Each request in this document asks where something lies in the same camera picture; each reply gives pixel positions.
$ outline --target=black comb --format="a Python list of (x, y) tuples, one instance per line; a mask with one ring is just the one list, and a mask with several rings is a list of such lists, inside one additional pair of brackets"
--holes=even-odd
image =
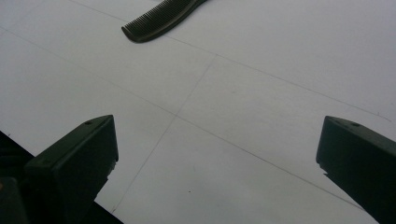
[(186, 19), (206, 0), (164, 0), (141, 17), (122, 26), (125, 35), (136, 43), (165, 34)]

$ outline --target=comb teeth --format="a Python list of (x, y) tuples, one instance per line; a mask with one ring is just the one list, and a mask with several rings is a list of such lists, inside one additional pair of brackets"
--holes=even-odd
[(205, 1), (164, 0), (152, 10), (123, 26), (122, 31), (134, 42), (147, 42), (181, 23)]

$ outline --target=comb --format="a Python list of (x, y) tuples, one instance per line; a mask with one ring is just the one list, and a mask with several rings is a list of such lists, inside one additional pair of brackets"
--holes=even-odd
[(184, 21), (206, 0), (164, 0), (134, 21), (122, 26), (132, 41), (144, 43), (155, 39)]

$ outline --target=white surface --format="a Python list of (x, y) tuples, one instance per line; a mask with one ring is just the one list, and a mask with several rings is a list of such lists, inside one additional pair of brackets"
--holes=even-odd
[(159, 2), (0, 0), (0, 130), (36, 155), (113, 114), (96, 201), (126, 223), (375, 223), (315, 155), (325, 115), (396, 140), (394, 3), (207, 1), (130, 42), (121, 26)]
[(125, 223), (375, 223), (188, 122), (176, 119), (115, 215)]
[(44, 0), (0, 0), (0, 27), (8, 29)]
[(396, 123), (396, 2), (213, 0), (175, 39)]

